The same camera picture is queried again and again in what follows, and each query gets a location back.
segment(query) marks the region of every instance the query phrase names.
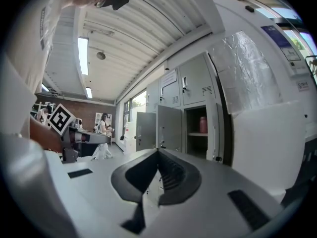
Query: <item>locker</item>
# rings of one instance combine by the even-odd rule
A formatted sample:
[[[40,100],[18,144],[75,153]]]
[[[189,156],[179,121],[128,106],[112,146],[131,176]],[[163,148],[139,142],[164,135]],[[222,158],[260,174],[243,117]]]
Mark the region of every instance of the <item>locker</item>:
[[[199,55],[179,67],[183,104],[202,102],[207,92],[214,94],[211,76],[204,55]]]
[[[159,79],[147,86],[146,112],[152,113],[159,103]]]
[[[156,114],[137,112],[136,151],[156,148],[156,119]]]
[[[175,82],[163,87],[162,81],[164,77],[171,73],[176,73]],[[159,80],[159,102],[158,104],[165,107],[175,108],[180,106],[179,85],[177,78],[177,69],[171,71],[169,74],[164,75]]]
[[[158,105],[157,107],[157,147],[182,150],[182,111]]]

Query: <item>ceiling light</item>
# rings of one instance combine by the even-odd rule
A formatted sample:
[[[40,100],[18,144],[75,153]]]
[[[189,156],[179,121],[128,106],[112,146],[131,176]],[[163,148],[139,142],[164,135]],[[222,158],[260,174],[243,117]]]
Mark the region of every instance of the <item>ceiling light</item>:
[[[44,91],[49,92],[49,89],[48,89],[45,85],[43,85],[43,84],[42,84],[42,89],[43,89]]]
[[[80,62],[81,73],[88,75],[88,39],[78,38],[78,55]]]
[[[87,92],[87,96],[88,96],[88,98],[92,99],[93,94],[92,94],[92,92],[91,92],[91,88],[86,87],[86,92]]]

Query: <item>black slot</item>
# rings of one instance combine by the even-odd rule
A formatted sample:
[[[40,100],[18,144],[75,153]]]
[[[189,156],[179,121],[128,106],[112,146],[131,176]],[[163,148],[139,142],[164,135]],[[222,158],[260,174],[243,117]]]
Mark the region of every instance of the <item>black slot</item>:
[[[79,171],[70,172],[70,173],[68,173],[68,175],[71,179],[73,179],[76,177],[88,175],[90,173],[92,173],[92,171],[90,169],[83,169],[83,170],[79,170]]]
[[[269,222],[264,212],[242,190],[229,192],[228,196],[254,231]]]

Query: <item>person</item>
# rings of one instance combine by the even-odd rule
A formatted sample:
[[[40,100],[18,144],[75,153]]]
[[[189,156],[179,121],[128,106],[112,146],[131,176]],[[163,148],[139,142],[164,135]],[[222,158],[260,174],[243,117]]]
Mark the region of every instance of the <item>person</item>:
[[[4,57],[26,84],[29,99],[42,90],[42,79],[61,10],[103,1],[107,0],[33,0],[21,13],[8,37]],[[60,136],[33,117],[26,119],[20,133],[37,141],[44,149],[62,152]]]
[[[112,128],[107,124],[106,119],[108,118],[107,113],[103,113],[101,117],[101,121],[97,125],[96,133],[101,133],[107,136],[110,132],[112,132]],[[98,159],[110,159],[112,158],[112,154],[108,149],[108,144],[99,144],[96,148],[94,154],[92,155],[91,160],[98,160]]]
[[[52,114],[52,107],[50,105],[47,105],[45,108],[38,111],[36,114],[36,121],[48,125],[48,114]]]

